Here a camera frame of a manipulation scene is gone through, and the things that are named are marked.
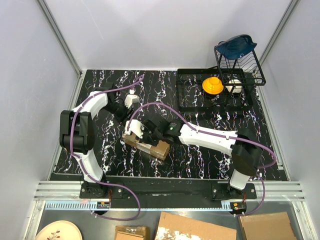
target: white plate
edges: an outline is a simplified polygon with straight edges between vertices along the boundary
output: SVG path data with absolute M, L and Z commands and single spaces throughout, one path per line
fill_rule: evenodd
M 55 221 L 45 226 L 35 240 L 82 240 L 82 235 L 72 222 Z

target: metal dish rack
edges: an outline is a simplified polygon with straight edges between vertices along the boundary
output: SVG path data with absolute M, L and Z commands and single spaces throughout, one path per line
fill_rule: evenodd
M 176 91 L 180 112 L 243 112 L 252 108 L 256 86 L 266 84 L 255 51 L 234 60 L 226 59 L 216 47 L 214 54 L 217 66 L 177 70 Z M 221 80 L 223 91 L 220 94 L 211 95 L 203 90 L 202 83 L 209 77 Z M 229 83 L 233 79 L 241 83 Z M 232 86 L 230 92 L 226 86 Z M 242 87 L 240 93 L 232 93 L 236 86 Z

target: brown cardboard box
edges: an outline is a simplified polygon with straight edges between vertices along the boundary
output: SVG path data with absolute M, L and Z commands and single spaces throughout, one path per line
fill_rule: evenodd
M 237 230 L 162 212 L 155 240 L 235 240 Z
M 115 240 L 150 240 L 147 226 L 115 226 Z
M 164 141 L 159 141 L 157 146 L 152 146 L 150 144 L 145 144 L 138 142 L 136 140 L 136 135 L 127 135 L 123 134 L 122 139 L 126 144 L 129 144 L 147 154 L 150 154 L 151 156 L 154 156 L 156 158 L 159 158 L 161 160 L 165 160 L 169 150 L 170 150 L 170 145 Z
M 296 240 L 286 212 L 240 216 L 244 240 Z

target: gray floor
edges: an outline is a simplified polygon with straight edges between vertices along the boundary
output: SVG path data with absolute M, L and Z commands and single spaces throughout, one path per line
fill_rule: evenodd
M 255 208 L 257 203 L 249 202 L 248 210 Z M 262 208 L 257 212 L 263 213 L 278 213 L 287 212 L 292 224 L 292 228 L 296 235 L 297 240 L 302 240 L 302 234 L 299 229 L 299 225 L 295 216 L 293 206 L 290 202 L 265 202 Z M 233 218 L 231 214 L 227 212 L 174 212 L 171 213 L 181 215 L 184 217 L 201 220 L 208 223 L 232 228 L 237 230 L 237 240 L 242 240 L 240 225 L 238 219 Z M 109 217 L 125 218 L 134 215 L 134 212 L 119 212 L 111 211 L 106 213 Z M 136 220 L 132 221 L 111 221 L 102 218 L 94 218 L 88 211 L 65 211 L 65 210 L 44 210 L 38 231 L 44 228 L 46 225 L 65 220 L 70 221 L 77 225 L 82 233 L 83 240 L 113 240 L 115 234 L 115 226 L 127 225 L 127 226 L 148 226 L 151 229 L 151 240 L 154 239 L 158 221 L 160 218 L 160 211 L 142 211 L 140 216 Z

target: yellow bowl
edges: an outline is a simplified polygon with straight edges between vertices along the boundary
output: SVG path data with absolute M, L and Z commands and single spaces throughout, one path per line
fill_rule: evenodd
M 212 76 L 203 81 L 202 88 L 208 94 L 217 95 L 223 91 L 224 86 L 219 78 Z

